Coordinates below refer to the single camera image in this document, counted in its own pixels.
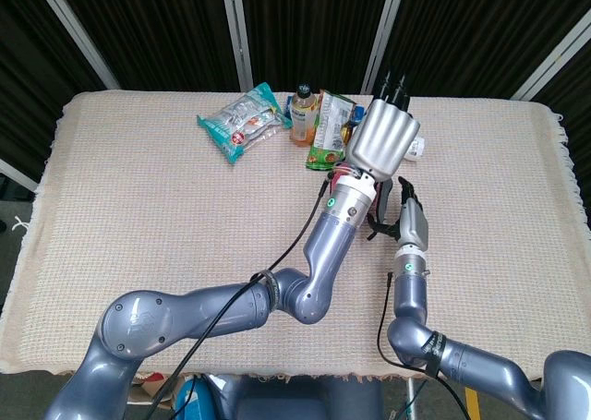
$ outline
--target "snack bag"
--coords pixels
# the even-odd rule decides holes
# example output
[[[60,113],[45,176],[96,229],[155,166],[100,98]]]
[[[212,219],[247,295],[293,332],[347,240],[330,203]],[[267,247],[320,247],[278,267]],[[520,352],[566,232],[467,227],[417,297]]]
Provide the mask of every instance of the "snack bag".
[[[207,129],[231,164],[255,143],[292,125],[267,83],[259,84],[212,117],[198,115],[197,123]]]
[[[316,137],[306,167],[327,171],[344,156],[341,128],[351,118],[355,102],[341,95],[320,91],[320,110],[316,117]]]

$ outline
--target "orange juice bottle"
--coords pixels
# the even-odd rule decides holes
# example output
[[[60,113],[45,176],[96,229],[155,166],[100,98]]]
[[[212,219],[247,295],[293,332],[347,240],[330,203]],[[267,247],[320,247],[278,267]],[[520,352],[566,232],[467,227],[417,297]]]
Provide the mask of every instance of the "orange juice bottle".
[[[303,83],[297,87],[290,109],[292,116],[291,140],[297,146],[310,146],[314,142],[318,110],[316,96],[311,92],[308,84]]]

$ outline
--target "beige tablecloth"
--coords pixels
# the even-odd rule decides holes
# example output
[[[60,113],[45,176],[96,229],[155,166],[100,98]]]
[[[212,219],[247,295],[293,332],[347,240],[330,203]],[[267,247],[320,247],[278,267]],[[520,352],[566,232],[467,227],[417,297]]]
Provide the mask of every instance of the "beige tablecloth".
[[[66,106],[0,322],[0,370],[75,369],[119,294],[242,282],[283,252],[323,174],[304,168],[307,150],[286,133],[228,164],[195,117],[237,95],[105,91]],[[556,115],[527,102],[433,98],[413,99],[411,112],[427,149],[398,174],[429,221],[429,326],[510,357],[530,378],[553,350],[591,353],[590,237]],[[395,246],[368,233],[322,322],[274,313],[259,330],[207,340],[187,370],[399,374],[375,347]],[[283,264],[307,270],[301,246]],[[171,371],[188,346],[142,369]]]

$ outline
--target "black curtain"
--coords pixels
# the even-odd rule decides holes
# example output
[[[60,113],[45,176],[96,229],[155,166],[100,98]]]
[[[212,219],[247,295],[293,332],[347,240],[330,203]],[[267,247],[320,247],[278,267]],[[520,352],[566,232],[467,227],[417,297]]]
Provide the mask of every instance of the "black curtain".
[[[384,0],[243,0],[255,84],[361,90]]]
[[[239,90],[223,0],[67,0],[127,90]]]
[[[0,158],[39,180],[62,106],[104,85],[45,0],[0,0]]]
[[[569,137],[569,152],[574,162],[581,197],[591,222],[591,42],[588,42],[536,95],[534,102],[544,103],[562,114]]]
[[[511,98],[591,0],[402,0],[388,68],[412,95]]]

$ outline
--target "black cable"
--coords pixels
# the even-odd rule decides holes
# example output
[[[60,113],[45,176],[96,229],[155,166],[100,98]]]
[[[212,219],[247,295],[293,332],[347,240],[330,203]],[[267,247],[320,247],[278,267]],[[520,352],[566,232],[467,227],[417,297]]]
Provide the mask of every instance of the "black cable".
[[[269,266],[269,270],[273,270],[279,263],[281,263],[281,261],[285,257],[287,257],[287,255],[292,251],[292,249],[294,249],[294,247],[297,245],[297,242],[299,242],[299,240],[302,238],[302,236],[306,232],[306,229],[309,227],[310,223],[312,222],[312,219],[314,218],[314,215],[316,214],[316,210],[318,209],[318,206],[320,204],[320,200],[324,196],[324,193],[326,192],[326,188],[328,187],[330,180],[332,179],[331,174],[332,174],[332,172],[330,172],[328,175],[328,178],[322,182],[322,186],[320,187],[318,197],[316,198],[316,203],[314,203],[314,208],[312,208],[312,212],[310,212],[310,215],[309,215],[308,219],[306,220],[306,223],[304,224],[301,231],[299,232],[299,234],[295,238],[294,242],[287,249],[285,249],[285,252],[283,252],[282,255],[279,258],[277,258]],[[199,337],[199,339],[195,342],[195,344],[193,344],[193,346],[191,346],[191,349],[189,349],[187,351],[187,353],[185,354],[183,359],[180,361],[178,366],[175,368],[173,373],[170,375],[170,377],[164,382],[164,384],[160,387],[158,392],[156,392],[156,395],[154,395],[154,398],[152,399],[150,409],[148,410],[148,413],[144,416],[144,420],[150,419],[150,417],[154,414],[154,411],[156,411],[158,404],[162,401],[164,394],[166,394],[166,392],[170,389],[170,387],[173,385],[173,382],[176,381],[176,378],[178,377],[180,372],[183,370],[183,368],[185,367],[187,362],[191,359],[193,354],[198,350],[198,348],[205,341],[205,339],[207,339],[207,337],[210,335],[213,328],[215,328],[215,325],[218,324],[218,322],[223,317],[223,315],[227,312],[228,309],[230,309],[230,306],[232,306],[234,304],[234,302],[242,296],[242,294],[244,294],[251,287],[253,287],[255,285],[255,283],[259,282],[263,277],[264,277],[263,275],[258,274],[258,273],[253,275],[252,278],[250,279],[250,282],[248,282],[242,288],[240,288],[238,291],[236,291],[236,293],[230,298],[230,300],[228,300],[228,302],[223,306],[223,308],[220,310],[220,312],[218,312],[218,314],[213,318],[213,320],[210,322],[210,324],[205,329],[205,331],[203,331],[203,334]]]
[[[421,390],[423,389],[423,387],[425,386],[425,384],[428,382],[428,380],[423,380],[423,382],[418,386],[418,389],[415,392],[415,396],[413,397],[413,400],[411,400],[410,402],[408,402],[403,409],[401,409],[400,411],[398,411],[396,413],[396,416],[394,417],[394,420],[400,420],[401,418],[403,418],[403,414],[406,414],[406,412],[408,411],[408,408],[410,408],[413,403],[416,400],[416,397],[418,397],[418,394],[421,392]]]
[[[193,395],[193,391],[195,390],[195,385],[197,384],[197,376],[193,375],[193,383],[191,384],[191,390],[188,392],[187,395],[187,399],[185,400],[185,402],[183,403],[183,405],[178,408],[174,414],[172,414],[168,420],[173,420],[174,418],[177,418],[179,414],[181,414],[183,412],[183,410],[187,407],[187,405],[189,404],[189,402],[191,401],[191,396]]]
[[[378,328],[378,338],[376,341],[376,343],[378,344],[378,352],[380,353],[381,358],[384,360],[384,362],[386,362],[392,366],[400,367],[402,369],[408,369],[410,371],[415,371],[420,374],[426,375],[427,373],[425,372],[425,370],[421,369],[420,367],[407,366],[407,365],[403,365],[401,363],[393,362],[388,357],[386,357],[384,352],[381,350],[381,344],[380,344],[381,330],[384,326],[384,319],[386,318],[386,310],[388,309],[388,299],[390,297],[390,288],[392,287],[392,276],[393,276],[393,274],[391,272],[388,272],[386,298],[384,299],[384,308],[383,308],[383,311],[381,312],[380,327]],[[452,395],[453,399],[455,400],[455,402],[457,403],[459,408],[462,410],[462,414],[464,414],[464,418],[466,420],[471,420],[470,414],[466,411],[464,404],[460,400],[460,397],[458,397],[458,394],[455,393],[455,390],[453,390],[453,388],[440,376],[436,376],[435,379],[443,386],[443,388],[445,388]]]

